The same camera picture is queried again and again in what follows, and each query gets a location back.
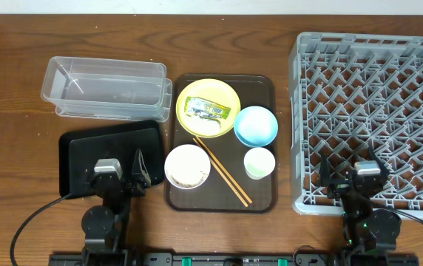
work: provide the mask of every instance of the light blue bowl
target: light blue bowl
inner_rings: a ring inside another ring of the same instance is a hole
[[[266,108],[244,108],[234,120],[234,133],[244,145],[256,148],[268,145],[277,136],[277,119]]]

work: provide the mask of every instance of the brown tray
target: brown tray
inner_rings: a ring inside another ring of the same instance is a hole
[[[196,75],[187,74],[175,82],[174,103],[182,90],[192,83],[204,78],[214,78],[229,84],[236,91],[241,101],[241,109],[248,106],[262,106],[275,114],[274,85],[267,77],[258,75]],[[178,122],[175,106],[171,108],[171,147],[194,144],[193,135],[189,134]],[[210,175],[204,184],[193,189],[179,189],[166,182],[164,197],[167,204],[176,211],[208,211],[263,214],[270,211],[277,201],[277,170],[270,177],[252,180],[244,169],[243,158],[250,149],[235,136],[234,130],[220,137],[202,138],[203,142],[215,154],[226,170],[235,178],[253,203],[245,207],[228,187],[225,180],[211,167]],[[277,160],[273,143],[266,146]]]

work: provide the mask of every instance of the green connector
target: green connector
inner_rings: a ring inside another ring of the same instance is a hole
[[[192,266],[192,258],[182,258],[182,266]]]
[[[287,259],[278,259],[277,260],[277,266],[288,266]]]

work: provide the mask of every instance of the white bowl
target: white bowl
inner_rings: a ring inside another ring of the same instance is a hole
[[[210,175],[210,158],[195,145],[182,145],[173,149],[166,158],[164,172],[175,187],[192,189],[202,185]]]

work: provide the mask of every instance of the small white cup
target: small white cup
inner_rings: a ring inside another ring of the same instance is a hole
[[[244,156],[244,168],[248,177],[260,180],[272,173],[276,167],[276,158],[264,148],[253,148]]]

